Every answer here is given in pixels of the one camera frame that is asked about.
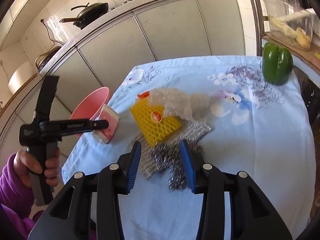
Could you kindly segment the person's left hand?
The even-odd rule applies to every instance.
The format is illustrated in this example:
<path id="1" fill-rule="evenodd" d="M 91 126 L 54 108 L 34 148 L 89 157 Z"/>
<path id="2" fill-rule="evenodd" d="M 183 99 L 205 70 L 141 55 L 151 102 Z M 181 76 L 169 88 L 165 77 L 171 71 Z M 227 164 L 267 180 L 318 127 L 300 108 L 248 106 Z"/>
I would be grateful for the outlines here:
<path id="1" fill-rule="evenodd" d="M 60 155 L 60 149 L 57 148 L 54 156 L 50 159 L 47 159 L 45 163 L 46 169 L 44 170 L 44 175 L 46 177 L 46 183 L 52 187 L 56 187 L 59 184 L 58 174 Z M 14 157 L 13 169 L 22 184 L 28 188 L 31 188 L 29 171 L 32 171 L 36 174 L 43 173 L 40 163 L 30 153 L 24 150 L 19 150 L 16 153 Z"/>

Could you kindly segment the purple sleeve forearm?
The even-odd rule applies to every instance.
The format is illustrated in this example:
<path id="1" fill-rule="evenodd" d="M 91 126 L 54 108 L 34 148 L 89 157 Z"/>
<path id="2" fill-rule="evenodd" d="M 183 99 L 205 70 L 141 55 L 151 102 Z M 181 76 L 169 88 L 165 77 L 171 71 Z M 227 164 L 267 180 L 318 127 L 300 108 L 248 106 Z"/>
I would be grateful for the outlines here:
<path id="1" fill-rule="evenodd" d="M 32 189 L 26 187 L 14 172 L 12 154 L 3 167 L 1 175 L 1 226 L 8 229 L 1 239 L 27 239 L 43 211 L 30 218 L 34 197 Z"/>

